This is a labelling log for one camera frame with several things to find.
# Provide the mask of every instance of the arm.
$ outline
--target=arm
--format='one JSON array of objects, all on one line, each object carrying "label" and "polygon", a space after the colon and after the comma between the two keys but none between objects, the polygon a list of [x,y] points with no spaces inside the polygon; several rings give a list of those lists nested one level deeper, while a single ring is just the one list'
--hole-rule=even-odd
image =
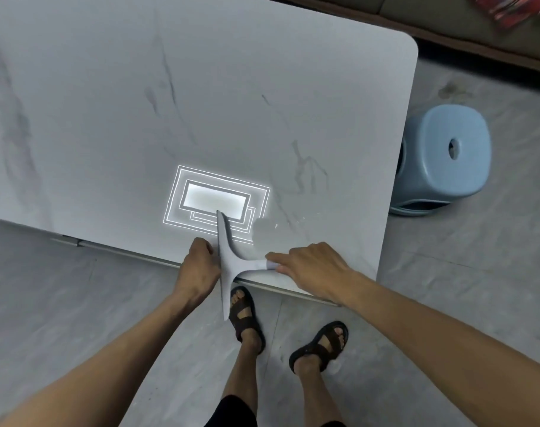
[{"label": "arm", "polygon": [[328,244],[268,253],[277,271],[358,313],[478,426],[540,426],[540,364],[353,271]]},{"label": "arm", "polygon": [[212,253],[207,241],[196,238],[165,301],[92,358],[17,407],[0,427],[117,426],[169,338],[213,290],[221,272]]}]

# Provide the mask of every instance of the table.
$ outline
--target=table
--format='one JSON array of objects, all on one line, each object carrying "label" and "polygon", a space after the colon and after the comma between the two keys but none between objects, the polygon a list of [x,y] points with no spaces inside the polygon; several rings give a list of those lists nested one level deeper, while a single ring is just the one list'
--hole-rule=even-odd
[{"label": "table", "polygon": [[0,219],[180,263],[219,207],[375,278],[416,59],[267,0],[0,0]]}]

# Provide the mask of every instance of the forearm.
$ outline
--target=forearm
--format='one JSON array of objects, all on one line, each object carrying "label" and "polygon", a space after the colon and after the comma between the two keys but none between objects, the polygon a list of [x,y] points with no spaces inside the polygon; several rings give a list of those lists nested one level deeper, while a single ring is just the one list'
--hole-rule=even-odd
[{"label": "forearm", "polygon": [[24,402],[0,426],[118,425],[155,359],[192,309],[188,297],[171,295],[92,358]]},{"label": "forearm", "polygon": [[354,273],[345,305],[418,366],[479,426],[540,425],[540,364]]}]

